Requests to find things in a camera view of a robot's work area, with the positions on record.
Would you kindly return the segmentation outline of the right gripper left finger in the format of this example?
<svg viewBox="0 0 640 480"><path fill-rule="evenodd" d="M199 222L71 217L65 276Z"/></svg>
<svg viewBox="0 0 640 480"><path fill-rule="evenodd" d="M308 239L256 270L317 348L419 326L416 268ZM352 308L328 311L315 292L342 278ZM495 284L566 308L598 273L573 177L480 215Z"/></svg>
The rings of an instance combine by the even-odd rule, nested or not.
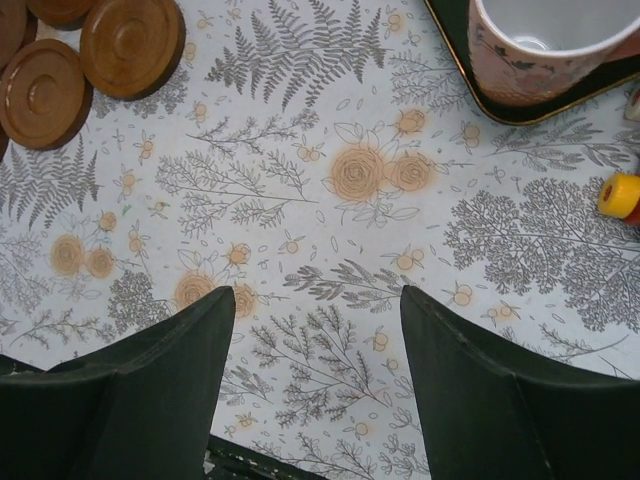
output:
<svg viewBox="0 0 640 480"><path fill-rule="evenodd" d="M2 477L202 478L234 316L220 287L49 370L3 357Z"/></svg>

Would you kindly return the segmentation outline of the dark wooden coaster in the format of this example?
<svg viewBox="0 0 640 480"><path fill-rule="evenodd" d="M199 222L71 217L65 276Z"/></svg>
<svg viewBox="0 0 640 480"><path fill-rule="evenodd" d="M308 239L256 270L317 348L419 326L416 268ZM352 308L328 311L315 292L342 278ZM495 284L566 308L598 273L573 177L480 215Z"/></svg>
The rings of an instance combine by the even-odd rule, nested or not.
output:
<svg viewBox="0 0 640 480"><path fill-rule="evenodd" d="M4 158L8 148L9 138L4 131L0 131L0 160Z"/></svg>

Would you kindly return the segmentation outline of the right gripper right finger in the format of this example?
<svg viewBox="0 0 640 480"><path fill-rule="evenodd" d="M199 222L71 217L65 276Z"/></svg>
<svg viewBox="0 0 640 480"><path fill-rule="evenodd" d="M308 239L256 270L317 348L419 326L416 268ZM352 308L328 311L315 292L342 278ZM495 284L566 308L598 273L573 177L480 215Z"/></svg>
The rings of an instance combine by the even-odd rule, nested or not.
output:
<svg viewBox="0 0 640 480"><path fill-rule="evenodd" d="M638 478L638 381L534 353L417 287L400 314L432 478Z"/></svg>

